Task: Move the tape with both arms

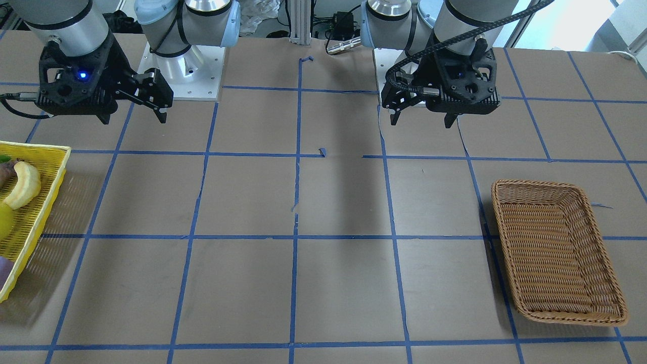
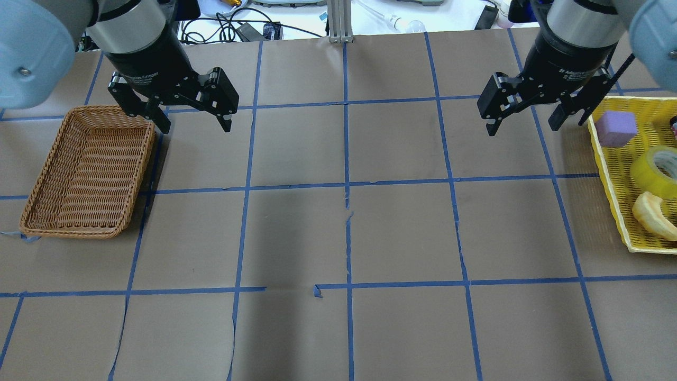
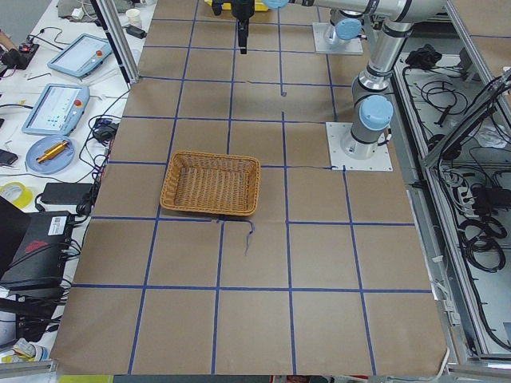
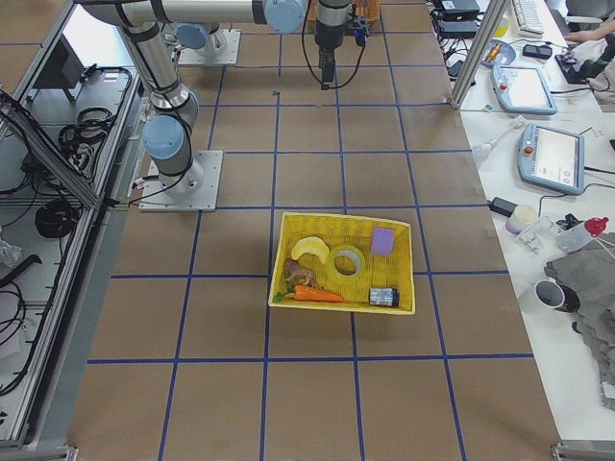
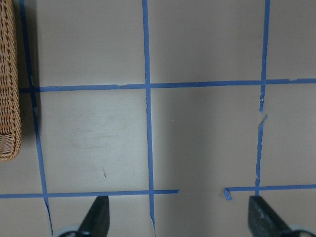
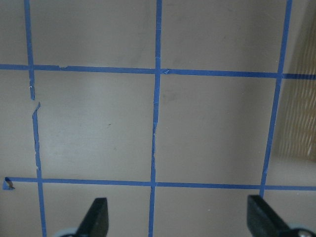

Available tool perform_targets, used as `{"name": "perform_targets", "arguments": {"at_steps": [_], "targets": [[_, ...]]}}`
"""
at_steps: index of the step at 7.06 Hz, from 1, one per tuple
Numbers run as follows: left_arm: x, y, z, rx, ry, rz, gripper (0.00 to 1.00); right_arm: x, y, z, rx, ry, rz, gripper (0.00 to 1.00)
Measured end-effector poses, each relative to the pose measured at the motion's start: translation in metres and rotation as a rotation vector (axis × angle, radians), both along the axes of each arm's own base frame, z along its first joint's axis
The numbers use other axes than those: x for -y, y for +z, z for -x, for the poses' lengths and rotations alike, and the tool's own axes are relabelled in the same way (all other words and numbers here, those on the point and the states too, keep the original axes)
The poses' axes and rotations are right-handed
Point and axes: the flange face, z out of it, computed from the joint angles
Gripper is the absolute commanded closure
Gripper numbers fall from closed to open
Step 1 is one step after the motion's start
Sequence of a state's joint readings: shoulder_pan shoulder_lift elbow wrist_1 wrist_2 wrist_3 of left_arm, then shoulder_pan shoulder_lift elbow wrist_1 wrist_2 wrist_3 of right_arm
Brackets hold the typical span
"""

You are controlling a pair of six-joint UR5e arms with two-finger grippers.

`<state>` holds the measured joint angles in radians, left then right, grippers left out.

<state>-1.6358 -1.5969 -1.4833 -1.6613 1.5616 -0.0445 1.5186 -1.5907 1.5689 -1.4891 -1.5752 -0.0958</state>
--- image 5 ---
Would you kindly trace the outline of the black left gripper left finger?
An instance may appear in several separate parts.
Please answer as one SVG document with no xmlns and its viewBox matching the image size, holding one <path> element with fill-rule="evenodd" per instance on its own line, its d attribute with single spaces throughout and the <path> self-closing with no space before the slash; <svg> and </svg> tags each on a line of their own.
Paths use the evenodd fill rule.
<svg viewBox="0 0 316 237">
<path fill-rule="evenodd" d="M 80 237 L 106 237 L 110 227 L 109 197 L 99 196 L 79 226 Z"/>
</svg>

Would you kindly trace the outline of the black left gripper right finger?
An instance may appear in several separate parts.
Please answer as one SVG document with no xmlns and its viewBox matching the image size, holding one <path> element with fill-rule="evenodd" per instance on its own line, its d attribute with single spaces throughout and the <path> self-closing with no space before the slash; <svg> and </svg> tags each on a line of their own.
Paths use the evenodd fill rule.
<svg viewBox="0 0 316 237">
<path fill-rule="evenodd" d="M 284 237 L 292 230 L 261 196 L 250 196 L 248 227 L 254 237 Z"/>
</svg>

